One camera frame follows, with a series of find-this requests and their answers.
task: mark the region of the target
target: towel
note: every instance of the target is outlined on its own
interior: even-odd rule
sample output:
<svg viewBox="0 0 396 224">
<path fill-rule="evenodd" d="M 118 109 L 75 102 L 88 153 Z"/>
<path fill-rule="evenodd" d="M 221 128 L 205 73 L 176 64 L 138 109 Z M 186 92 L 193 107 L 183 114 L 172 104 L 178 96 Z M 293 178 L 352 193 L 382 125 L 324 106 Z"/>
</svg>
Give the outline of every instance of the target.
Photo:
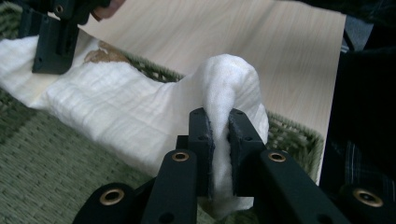
<svg viewBox="0 0 396 224">
<path fill-rule="evenodd" d="M 233 196 L 228 116 L 244 111 L 267 142 L 268 118 L 255 69 L 232 55 L 211 57 L 176 83 L 154 81 L 123 60 L 93 62 L 109 53 L 80 31 L 73 64 L 63 75 L 33 74 L 38 36 L 0 42 L 0 88 L 23 104 L 45 110 L 128 165 L 155 176 L 189 114 L 203 107 L 211 121 L 214 195 L 200 204 L 214 218 L 249 209 L 252 198 Z"/>
</svg>

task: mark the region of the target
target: green woven surface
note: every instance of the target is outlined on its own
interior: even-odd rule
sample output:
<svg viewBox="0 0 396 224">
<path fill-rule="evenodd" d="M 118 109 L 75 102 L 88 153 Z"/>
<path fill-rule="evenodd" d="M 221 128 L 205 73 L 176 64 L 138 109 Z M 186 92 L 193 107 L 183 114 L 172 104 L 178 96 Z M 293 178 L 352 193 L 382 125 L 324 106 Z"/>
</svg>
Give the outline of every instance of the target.
<svg viewBox="0 0 396 224">
<path fill-rule="evenodd" d="M 0 5 L 0 39 L 15 38 L 21 10 Z M 178 81 L 181 75 L 127 55 L 146 76 Z M 316 132 L 268 112 L 267 147 L 287 150 L 316 179 L 323 139 Z M 0 90 L 0 223 L 71 223 L 95 189 L 122 182 L 137 188 L 149 177 L 56 118 L 22 105 Z M 198 210 L 198 223 L 215 223 Z M 216 223 L 257 223 L 251 211 Z"/>
</svg>

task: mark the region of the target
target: wooden table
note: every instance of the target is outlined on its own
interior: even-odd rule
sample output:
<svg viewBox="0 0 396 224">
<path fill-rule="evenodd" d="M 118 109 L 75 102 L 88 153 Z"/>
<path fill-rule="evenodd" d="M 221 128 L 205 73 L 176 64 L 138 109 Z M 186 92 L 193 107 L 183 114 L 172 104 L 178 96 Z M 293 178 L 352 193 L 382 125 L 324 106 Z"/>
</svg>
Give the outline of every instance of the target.
<svg viewBox="0 0 396 224">
<path fill-rule="evenodd" d="M 210 56 L 244 58 L 268 110 L 326 138 L 345 16 L 273 0 L 128 0 L 89 34 L 183 75 Z"/>
</svg>

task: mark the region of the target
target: woven basket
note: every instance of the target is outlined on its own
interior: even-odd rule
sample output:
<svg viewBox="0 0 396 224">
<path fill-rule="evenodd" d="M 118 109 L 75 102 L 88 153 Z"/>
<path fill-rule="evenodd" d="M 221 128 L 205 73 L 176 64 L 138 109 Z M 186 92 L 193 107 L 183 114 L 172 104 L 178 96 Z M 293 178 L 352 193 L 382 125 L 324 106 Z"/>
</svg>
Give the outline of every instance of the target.
<svg viewBox="0 0 396 224">
<path fill-rule="evenodd" d="M 15 38 L 21 8 L 0 4 L 0 40 Z M 182 76 L 124 52 L 147 77 L 161 82 Z M 316 180 L 322 137 L 301 124 L 268 112 L 267 147 L 282 149 Z M 121 182 L 137 188 L 150 179 L 101 146 L 43 111 L 27 108 L 0 90 L 0 223 L 71 223 L 99 187 Z M 198 210 L 198 223 L 257 223 L 251 210 L 215 221 Z"/>
</svg>

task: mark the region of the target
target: white towel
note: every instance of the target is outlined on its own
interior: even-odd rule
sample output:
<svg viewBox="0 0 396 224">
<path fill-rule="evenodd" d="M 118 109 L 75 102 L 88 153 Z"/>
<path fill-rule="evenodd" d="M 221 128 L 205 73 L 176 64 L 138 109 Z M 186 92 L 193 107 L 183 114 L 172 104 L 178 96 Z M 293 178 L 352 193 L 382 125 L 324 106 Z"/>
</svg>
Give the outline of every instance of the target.
<svg viewBox="0 0 396 224">
<path fill-rule="evenodd" d="M 214 198 L 202 200 L 222 218 L 248 209 L 252 198 L 233 196 L 228 116 L 244 111 L 262 141 L 268 118 L 255 69 L 243 59 L 220 55 L 203 62 L 178 83 L 160 83 L 128 63 L 84 63 L 99 41 L 80 32 L 71 69 L 63 75 L 32 74 L 37 36 L 0 42 L 0 87 L 25 105 L 46 110 L 105 146 L 134 168 L 155 176 L 163 156 L 188 134 L 189 113 L 204 107 L 213 130 Z"/>
</svg>

